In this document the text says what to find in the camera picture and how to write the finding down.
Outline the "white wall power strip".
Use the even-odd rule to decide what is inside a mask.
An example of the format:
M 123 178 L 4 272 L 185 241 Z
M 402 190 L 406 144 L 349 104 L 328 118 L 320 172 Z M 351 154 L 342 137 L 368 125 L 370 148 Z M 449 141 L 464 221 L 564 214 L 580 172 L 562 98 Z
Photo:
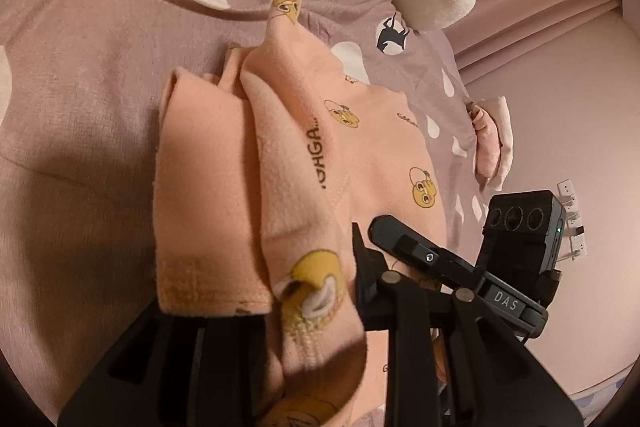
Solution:
M 587 254 L 586 229 L 582 222 L 582 214 L 579 210 L 578 198 L 570 179 L 558 184 L 559 201 L 565 210 L 565 232 L 568 251 L 559 254 L 559 261 L 575 260 L 585 257 Z

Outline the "folded pink cloth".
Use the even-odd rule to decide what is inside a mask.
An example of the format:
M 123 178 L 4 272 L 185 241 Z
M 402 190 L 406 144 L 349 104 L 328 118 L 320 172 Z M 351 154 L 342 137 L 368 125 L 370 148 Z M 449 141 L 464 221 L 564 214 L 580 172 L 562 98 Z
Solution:
M 489 181 L 496 175 L 500 162 L 498 128 L 486 110 L 476 104 L 468 107 L 468 115 L 476 135 L 475 171 Z

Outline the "mauve deer print bedspread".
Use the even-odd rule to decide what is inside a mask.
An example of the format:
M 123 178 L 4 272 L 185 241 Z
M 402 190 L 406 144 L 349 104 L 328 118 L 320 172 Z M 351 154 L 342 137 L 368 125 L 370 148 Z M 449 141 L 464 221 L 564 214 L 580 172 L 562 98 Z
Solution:
M 271 0 L 1 0 L 1 349 L 55 419 L 154 291 L 157 105 L 170 72 L 219 72 Z M 303 0 L 302 23 L 358 78 L 407 95 L 448 246 L 482 241 L 469 95 L 448 38 L 392 0 Z

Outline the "folded white cloth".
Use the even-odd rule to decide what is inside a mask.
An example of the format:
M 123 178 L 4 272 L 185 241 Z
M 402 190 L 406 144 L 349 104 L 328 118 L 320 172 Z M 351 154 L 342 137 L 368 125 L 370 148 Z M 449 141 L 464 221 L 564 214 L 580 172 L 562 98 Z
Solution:
M 514 134 L 508 103 L 504 96 L 480 101 L 480 107 L 485 109 L 496 124 L 500 141 L 500 159 L 496 175 L 487 183 L 494 192 L 503 190 L 504 181 L 509 176 L 514 157 Z

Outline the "peach cartoon print pajama shirt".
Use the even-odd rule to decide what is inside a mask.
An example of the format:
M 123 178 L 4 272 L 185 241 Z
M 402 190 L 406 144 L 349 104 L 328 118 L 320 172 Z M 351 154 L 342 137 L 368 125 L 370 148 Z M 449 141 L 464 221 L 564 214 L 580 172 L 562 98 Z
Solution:
M 346 426 L 383 400 L 387 343 L 355 305 L 352 228 L 393 215 L 447 239 L 405 95 L 350 77 L 272 0 L 264 41 L 220 76 L 173 72 L 160 102 L 153 228 L 160 309 L 261 315 L 264 426 Z

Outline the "flower print cloth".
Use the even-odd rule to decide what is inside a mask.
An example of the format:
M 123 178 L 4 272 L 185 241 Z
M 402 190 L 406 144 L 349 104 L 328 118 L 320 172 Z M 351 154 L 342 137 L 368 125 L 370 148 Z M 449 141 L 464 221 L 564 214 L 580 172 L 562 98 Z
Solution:
M 600 381 L 599 384 L 570 395 L 570 399 L 582 415 L 585 426 L 589 426 L 608 406 L 618 389 L 623 386 L 633 367 L 631 364 L 604 381 Z

